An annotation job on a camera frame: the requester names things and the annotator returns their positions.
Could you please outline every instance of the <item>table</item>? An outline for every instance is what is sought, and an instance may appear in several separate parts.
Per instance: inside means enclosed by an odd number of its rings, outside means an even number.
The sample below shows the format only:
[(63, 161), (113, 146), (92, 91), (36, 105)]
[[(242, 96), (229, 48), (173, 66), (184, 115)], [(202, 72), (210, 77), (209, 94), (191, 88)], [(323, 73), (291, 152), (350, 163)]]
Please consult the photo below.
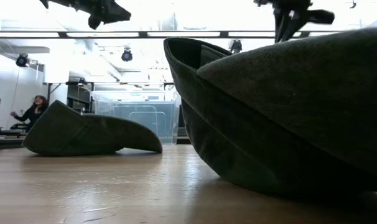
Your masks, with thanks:
[(377, 193), (293, 201), (221, 180), (192, 146), (163, 154), (0, 151), (0, 223), (377, 223)]

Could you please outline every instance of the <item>woman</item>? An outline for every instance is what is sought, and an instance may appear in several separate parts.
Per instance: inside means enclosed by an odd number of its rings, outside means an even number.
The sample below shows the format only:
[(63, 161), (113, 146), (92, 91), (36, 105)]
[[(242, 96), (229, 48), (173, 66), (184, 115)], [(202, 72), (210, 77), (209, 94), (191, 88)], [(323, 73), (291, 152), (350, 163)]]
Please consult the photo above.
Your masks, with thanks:
[(48, 107), (48, 104), (47, 104), (46, 97), (35, 96), (34, 103), (24, 113), (24, 115), (18, 116), (16, 112), (12, 112), (10, 113), (10, 115), (21, 122), (24, 122), (27, 119), (29, 119), (30, 123), (28, 124), (28, 127), (27, 127), (27, 132), (28, 132), (33, 127), (35, 122), (42, 116), (42, 114), (45, 112), (47, 107)]

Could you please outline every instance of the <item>transparent acrylic box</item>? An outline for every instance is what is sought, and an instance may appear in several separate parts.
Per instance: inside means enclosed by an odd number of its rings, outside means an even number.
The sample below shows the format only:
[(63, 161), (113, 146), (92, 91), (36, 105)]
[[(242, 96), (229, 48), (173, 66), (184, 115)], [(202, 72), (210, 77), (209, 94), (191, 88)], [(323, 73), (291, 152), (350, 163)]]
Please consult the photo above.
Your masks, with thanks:
[(135, 121), (156, 133), (163, 145), (176, 144), (180, 106), (176, 91), (93, 91), (91, 95), (95, 114)]

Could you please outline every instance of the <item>dark green felt object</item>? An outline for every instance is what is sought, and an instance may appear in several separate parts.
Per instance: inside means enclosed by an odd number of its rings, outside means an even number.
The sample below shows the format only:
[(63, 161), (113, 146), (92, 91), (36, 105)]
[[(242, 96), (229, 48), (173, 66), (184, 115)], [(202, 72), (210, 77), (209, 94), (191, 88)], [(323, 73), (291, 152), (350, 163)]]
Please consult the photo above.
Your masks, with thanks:
[(112, 154), (128, 147), (162, 152), (150, 129), (125, 119), (95, 114), (80, 115), (56, 101), (35, 123), (23, 146), (45, 156)]
[(164, 47), (190, 140), (222, 178), (282, 195), (377, 191), (377, 29), (237, 55)]

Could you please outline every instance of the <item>dark hair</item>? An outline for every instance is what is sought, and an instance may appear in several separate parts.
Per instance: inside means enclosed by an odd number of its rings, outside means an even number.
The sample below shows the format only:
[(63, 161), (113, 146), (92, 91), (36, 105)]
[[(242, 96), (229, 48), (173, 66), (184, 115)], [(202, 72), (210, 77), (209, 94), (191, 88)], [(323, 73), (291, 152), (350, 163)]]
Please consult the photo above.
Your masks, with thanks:
[(40, 99), (42, 100), (42, 105), (41, 105), (41, 107), (39, 108), (39, 110), (41, 110), (41, 111), (46, 110), (47, 107), (48, 107), (49, 105), (48, 105), (48, 103), (47, 103), (47, 99), (46, 99), (46, 97), (41, 96), (41, 95), (37, 95), (37, 96), (34, 97), (34, 102), (32, 103), (31, 108), (36, 108), (36, 107), (37, 107), (37, 105), (35, 104), (35, 99), (36, 99), (36, 98), (40, 98)]

